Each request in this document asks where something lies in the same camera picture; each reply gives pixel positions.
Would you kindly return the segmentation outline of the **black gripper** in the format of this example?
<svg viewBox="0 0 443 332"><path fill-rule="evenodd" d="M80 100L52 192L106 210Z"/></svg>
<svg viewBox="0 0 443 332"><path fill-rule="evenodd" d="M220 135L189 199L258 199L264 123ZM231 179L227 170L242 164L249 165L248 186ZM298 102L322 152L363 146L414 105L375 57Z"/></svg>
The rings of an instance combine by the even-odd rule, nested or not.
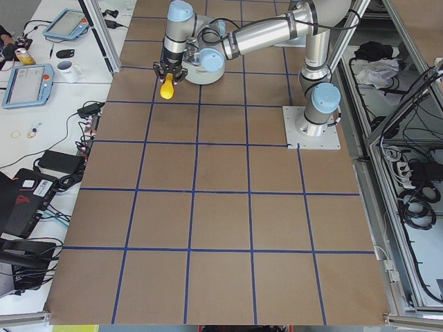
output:
<svg viewBox="0 0 443 332"><path fill-rule="evenodd" d="M162 48L159 62L153 63L153 69L158 80L163 81L168 73L173 74L173 85L182 82L188 70L182 67L183 52L174 53L167 48Z"/></svg>

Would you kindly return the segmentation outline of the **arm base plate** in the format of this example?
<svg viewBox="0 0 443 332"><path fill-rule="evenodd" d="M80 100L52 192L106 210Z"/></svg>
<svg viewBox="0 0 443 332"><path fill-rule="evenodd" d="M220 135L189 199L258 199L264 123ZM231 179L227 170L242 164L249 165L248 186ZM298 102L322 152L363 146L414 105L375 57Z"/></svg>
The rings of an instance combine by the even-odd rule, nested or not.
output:
<svg viewBox="0 0 443 332"><path fill-rule="evenodd" d="M332 114L325 124L312 124L305 119L305 107L283 106L282 112L289 149L339 150L341 148Z"/></svg>
<svg viewBox="0 0 443 332"><path fill-rule="evenodd" d="M299 36L288 41L274 44L275 47L304 48L306 46L306 37Z"/></svg>

